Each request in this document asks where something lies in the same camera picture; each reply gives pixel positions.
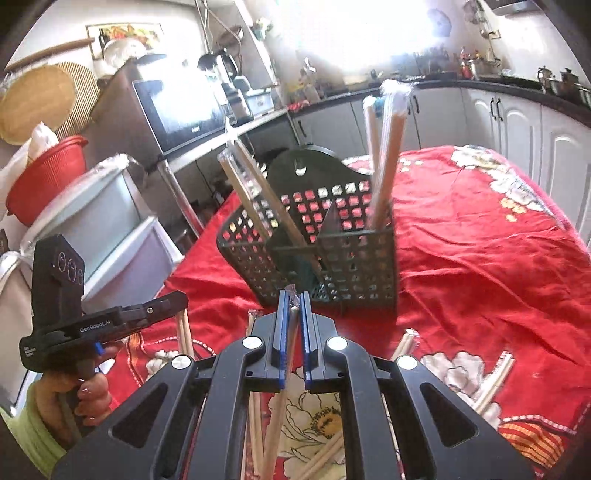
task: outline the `black countertop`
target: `black countertop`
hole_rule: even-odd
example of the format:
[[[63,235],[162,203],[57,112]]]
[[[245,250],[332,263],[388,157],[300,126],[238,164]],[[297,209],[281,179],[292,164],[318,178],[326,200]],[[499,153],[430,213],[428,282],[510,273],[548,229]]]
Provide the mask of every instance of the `black countertop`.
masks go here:
[[[532,102],[537,102],[548,108],[556,110],[557,112],[567,115],[577,122],[582,123],[586,127],[591,128],[591,110],[589,110],[587,107],[575,105],[574,103],[568,102],[567,100],[554,95],[545,94],[539,90],[506,85],[503,83],[495,83],[492,81],[478,82],[475,80],[424,80],[422,82],[415,83],[415,88],[420,90],[444,87],[474,88],[477,90],[485,90],[487,92],[504,93],[506,95],[516,96],[530,100]],[[340,103],[363,100],[368,95],[378,96],[379,88],[344,93],[342,95],[336,95],[327,98],[319,103],[315,103],[314,105],[303,108],[299,112],[295,113],[294,117],[338,105]]]

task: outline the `floral pattern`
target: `floral pattern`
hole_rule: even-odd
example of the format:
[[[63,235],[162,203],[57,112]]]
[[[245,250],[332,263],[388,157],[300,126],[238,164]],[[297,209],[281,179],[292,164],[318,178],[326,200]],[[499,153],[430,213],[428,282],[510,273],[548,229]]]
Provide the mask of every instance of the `floral pattern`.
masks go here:
[[[281,428],[279,457],[286,478],[295,478],[330,438],[342,429],[338,394],[312,394],[304,386],[303,368],[291,373],[287,382],[287,412]],[[269,409],[277,408],[278,396],[269,401]],[[310,480],[342,480],[346,478],[345,453],[341,450]]]
[[[526,207],[529,210],[545,212],[554,217],[552,211],[536,195],[533,189],[517,175],[515,170],[507,163],[499,160],[487,149],[475,145],[456,147],[456,151],[452,154],[452,161],[458,167],[468,170],[478,168],[490,176],[493,179],[491,190],[505,195],[504,201],[511,202],[511,207],[523,206],[519,212],[515,213],[525,213],[524,207]]]
[[[170,362],[174,357],[178,355],[177,350],[158,350],[155,354],[155,358],[148,360],[146,363],[146,370],[148,370],[148,376],[146,377],[146,381],[152,378],[158,371]]]
[[[478,400],[481,386],[490,375],[484,376],[485,365],[482,358],[467,352],[458,352],[451,361],[441,352],[425,355],[421,358],[421,363],[471,407]],[[500,405],[491,403],[482,417],[498,429],[500,415]]]

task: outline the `white storage bin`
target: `white storage bin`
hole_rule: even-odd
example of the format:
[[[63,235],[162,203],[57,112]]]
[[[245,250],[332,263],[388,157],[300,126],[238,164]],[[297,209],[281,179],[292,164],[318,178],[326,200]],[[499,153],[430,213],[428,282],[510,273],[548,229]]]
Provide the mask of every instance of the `white storage bin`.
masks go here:
[[[148,217],[85,284],[82,309],[94,313],[152,300],[183,256],[156,217]]]
[[[142,222],[147,210],[125,169],[126,155],[99,163],[61,192],[31,225],[21,253],[33,264],[35,243],[61,233],[85,262],[85,281]]]

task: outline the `metal table leg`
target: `metal table leg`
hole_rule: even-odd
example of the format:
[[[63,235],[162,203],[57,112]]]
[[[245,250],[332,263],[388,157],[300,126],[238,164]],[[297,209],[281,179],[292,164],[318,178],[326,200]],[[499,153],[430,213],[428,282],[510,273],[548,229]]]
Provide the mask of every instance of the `metal table leg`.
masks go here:
[[[178,208],[180,208],[185,220],[189,223],[191,230],[197,238],[201,236],[205,228],[201,222],[193,207],[189,203],[187,196],[184,194],[183,189],[178,184],[177,178],[174,176],[173,171],[170,169],[170,165],[166,159],[158,162],[158,171],[164,180],[164,183],[169,188],[170,192],[174,196],[174,200],[177,202]]]

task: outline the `kitchen cabinet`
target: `kitchen cabinet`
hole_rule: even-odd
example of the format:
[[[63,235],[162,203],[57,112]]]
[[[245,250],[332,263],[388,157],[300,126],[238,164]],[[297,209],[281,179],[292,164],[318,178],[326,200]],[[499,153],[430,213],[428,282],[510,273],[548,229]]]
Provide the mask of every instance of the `kitchen cabinet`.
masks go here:
[[[462,95],[468,131],[467,143],[498,151],[500,133],[497,116],[493,111],[496,107],[495,94],[484,90],[462,89]]]
[[[421,148],[468,143],[466,116],[459,88],[413,90],[411,106]]]
[[[499,153],[536,182],[540,181],[541,108],[539,103],[497,93],[493,109],[500,130]]]
[[[540,186],[591,247],[591,129],[550,108],[541,109]]]
[[[295,117],[294,123],[302,144],[328,148],[341,160],[365,155],[362,134],[349,102],[304,113]]]
[[[363,101],[357,100],[356,102],[352,102],[351,107],[353,109],[353,113],[355,114],[357,124],[359,125],[359,130],[362,134],[361,137],[363,142],[363,151],[367,155],[369,154],[369,151],[367,145],[367,138],[365,134],[365,117],[363,115]],[[402,138],[402,144],[400,145],[400,150],[403,152],[406,152],[408,150],[418,150],[419,148],[421,148],[421,145],[418,140],[417,124],[415,123],[414,112],[413,109],[410,108],[410,105],[407,111],[407,115],[407,121],[404,127],[404,136]],[[383,124],[384,119],[382,117],[378,118],[378,132],[380,138],[382,138]]]

